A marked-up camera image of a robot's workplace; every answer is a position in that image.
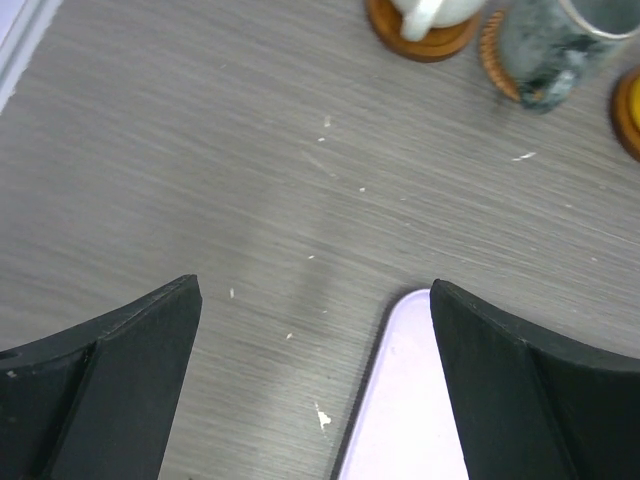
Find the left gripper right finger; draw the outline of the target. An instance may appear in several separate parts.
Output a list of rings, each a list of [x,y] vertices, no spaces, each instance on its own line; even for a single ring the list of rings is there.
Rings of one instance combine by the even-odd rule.
[[[472,479],[636,479],[639,361],[436,280],[431,315]]]

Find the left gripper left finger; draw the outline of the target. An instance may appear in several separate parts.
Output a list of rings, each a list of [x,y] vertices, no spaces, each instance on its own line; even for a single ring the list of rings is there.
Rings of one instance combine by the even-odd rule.
[[[2,478],[158,478],[201,309],[184,275],[2,351]]]

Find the lavender plastic tray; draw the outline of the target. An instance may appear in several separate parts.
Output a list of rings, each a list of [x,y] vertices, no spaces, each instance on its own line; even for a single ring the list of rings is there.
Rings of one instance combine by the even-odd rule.
[[[386,310],[330,476],[468,478],[429,290],[405,293]]]

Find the brown wooden coaster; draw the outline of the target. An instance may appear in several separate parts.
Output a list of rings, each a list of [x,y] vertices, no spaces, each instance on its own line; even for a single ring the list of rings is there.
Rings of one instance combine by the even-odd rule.
[[[418,62],[445,60],[463,50],[476,34],[482,9],[469,20],[447,28],[433,28],[420,41],[400,35],[401,16],[390,0],[366,0],[368,20],[380,41],[394,53]]]
[[[619,78],[610,97],[610,120],[618,142],[633,159],[639,161],[640,130],[629,115],[629,88],[636,77],[640,77],[639,66]]]

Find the yellow glass mug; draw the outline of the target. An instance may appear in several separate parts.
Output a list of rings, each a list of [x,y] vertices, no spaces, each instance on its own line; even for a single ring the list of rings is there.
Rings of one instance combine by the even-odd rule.
[[[629,115],[634,126],[640,129],[640,77],[636,77],[630,84]]]

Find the grey ceramic mug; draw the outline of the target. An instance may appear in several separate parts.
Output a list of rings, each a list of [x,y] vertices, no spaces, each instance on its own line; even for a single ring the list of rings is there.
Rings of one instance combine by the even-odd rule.
[[[547,113],[638,34],[635,0],[521,0],[508,7],[497,47],[523,108]]]

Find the woven rattan coaster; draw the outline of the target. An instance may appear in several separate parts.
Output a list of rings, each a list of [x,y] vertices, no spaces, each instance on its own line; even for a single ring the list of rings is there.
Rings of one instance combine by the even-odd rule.
[[[496,10],[486,21],[479,37],[479,58],[493,85],[510,100],[521,101],[515,81],[503,68],[500,60],[498,39],[499,29],[506,18],[508,9]]]

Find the white ceramic mug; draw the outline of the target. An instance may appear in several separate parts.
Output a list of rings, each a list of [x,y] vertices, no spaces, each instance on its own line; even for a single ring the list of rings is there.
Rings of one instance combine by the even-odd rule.
[[[485,0],[392,0],[401,16],[400,35],[411,42],[422,40],[433,28],[447,28],[469,20]]]

